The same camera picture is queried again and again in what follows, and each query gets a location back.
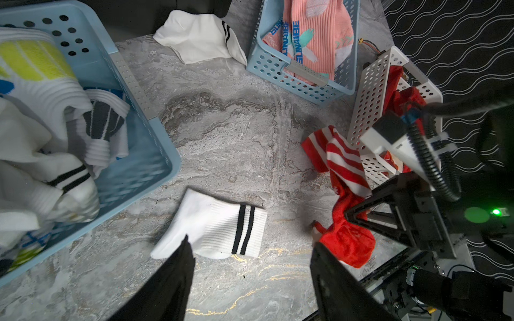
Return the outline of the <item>pink sock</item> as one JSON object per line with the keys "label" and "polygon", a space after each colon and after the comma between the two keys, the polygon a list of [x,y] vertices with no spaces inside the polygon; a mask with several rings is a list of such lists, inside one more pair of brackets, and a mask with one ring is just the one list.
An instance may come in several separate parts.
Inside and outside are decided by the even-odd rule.
{"label": "pink sock", "polygon": [[282,17],[262,41],[288,58],[335,79],[352,52],[354,31],[343,1],[285,1]]}

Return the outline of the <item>plain white sock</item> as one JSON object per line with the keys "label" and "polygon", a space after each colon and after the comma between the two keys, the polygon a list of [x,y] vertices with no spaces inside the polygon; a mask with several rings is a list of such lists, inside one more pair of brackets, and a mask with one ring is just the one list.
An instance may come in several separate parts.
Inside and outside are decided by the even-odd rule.
{"label": "plain white sock", "polygon": [[153,38],[171,48],[183,64],[233,58],[247,65],[246,54],[234,30],[214,14],[173,10]]}

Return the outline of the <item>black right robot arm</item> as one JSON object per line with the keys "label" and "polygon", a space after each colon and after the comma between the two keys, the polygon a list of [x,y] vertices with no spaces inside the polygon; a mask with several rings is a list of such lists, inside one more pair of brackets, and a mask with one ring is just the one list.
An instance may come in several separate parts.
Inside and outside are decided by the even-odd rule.
{"label": "black right robot arm", "polygon": [[361,320],[513,319],[513,87],[403,104],[364,135],[406,166],[345,212],[409,248],[380,273]]}

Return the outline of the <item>white neon yellow sock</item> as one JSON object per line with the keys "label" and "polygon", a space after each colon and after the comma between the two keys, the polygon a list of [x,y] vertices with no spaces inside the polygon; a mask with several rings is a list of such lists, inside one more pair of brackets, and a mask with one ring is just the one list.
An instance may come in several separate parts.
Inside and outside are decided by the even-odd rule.
{"label": "white neon yellow sock", "polygon": [[1,28],[1,95],[52,135],[47,152],[68,151],[67,123],[92,110],[49,33]]}

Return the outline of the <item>red christmas sock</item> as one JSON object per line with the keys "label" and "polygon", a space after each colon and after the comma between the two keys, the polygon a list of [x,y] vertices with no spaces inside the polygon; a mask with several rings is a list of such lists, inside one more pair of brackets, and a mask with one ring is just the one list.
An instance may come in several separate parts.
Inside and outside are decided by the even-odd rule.
{"label": "red christmas sock", "polygon": [[407,102],[414,102],[420,106],[426,105],[426,101],[416,87],[397,89],[403,75],[403,67],[390,67],[384,98],[383,117],[385,120],[380,119],[380,129],[385,139],[391,144],[406,133],[405,125],[399,119],[404,114],[402,106]]}

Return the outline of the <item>red white striped sock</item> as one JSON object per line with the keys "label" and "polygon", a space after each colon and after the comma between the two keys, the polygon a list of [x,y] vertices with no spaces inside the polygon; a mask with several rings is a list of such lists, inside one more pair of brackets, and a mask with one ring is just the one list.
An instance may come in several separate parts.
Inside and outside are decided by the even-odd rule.
{"label": "red white striped sock", "polygon": [[333,191],[339,196],[332,211],[333,223],[313,224],[317,241],[340,262],[361,268],[372,256],[376,239],[371,231],[350,223],[345,212],[372,195],[359,152],[332,125],[319,129],[301,144],[318,173],[327,173]]}

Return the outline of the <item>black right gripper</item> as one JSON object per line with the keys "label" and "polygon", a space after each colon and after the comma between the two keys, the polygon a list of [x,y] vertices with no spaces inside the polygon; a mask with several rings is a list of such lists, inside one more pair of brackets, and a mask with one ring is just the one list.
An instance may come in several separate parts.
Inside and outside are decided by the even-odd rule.
{"label": "black right gripper", "polygon": [[435,194],[415,173],[394,176],[344,214],[349,223],[402,245],[433,251],[442,259],[457,258]]}

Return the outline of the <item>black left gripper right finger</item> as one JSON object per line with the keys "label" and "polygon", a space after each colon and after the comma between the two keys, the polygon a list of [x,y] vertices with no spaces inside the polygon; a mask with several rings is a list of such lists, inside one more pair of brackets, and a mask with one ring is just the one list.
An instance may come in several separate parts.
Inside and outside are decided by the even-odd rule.
{"label": "black left gripper right finger", "polygon": [[393,320],[321,243],[311,256],[311,277],[320,320]]}

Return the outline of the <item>white grey patterned sock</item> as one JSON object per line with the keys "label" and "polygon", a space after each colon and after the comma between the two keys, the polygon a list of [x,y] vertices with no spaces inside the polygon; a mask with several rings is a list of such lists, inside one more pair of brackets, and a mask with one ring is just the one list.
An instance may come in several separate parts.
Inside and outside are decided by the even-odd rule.
{"label": "white grey patterned sock", "polygon": [[77,156],[93,179],[129,155],[127,116],[131,106],[120,90],[85,89],[92,110],[67,123],[68,152]]}

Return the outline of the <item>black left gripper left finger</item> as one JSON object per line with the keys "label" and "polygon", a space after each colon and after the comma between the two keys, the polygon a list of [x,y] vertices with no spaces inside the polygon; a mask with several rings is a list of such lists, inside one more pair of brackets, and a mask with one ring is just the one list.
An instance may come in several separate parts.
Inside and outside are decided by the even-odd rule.
{"label": "black left gripper left finger", "polygon": [[111,320],[183,320],[194,276],[188,237]]}

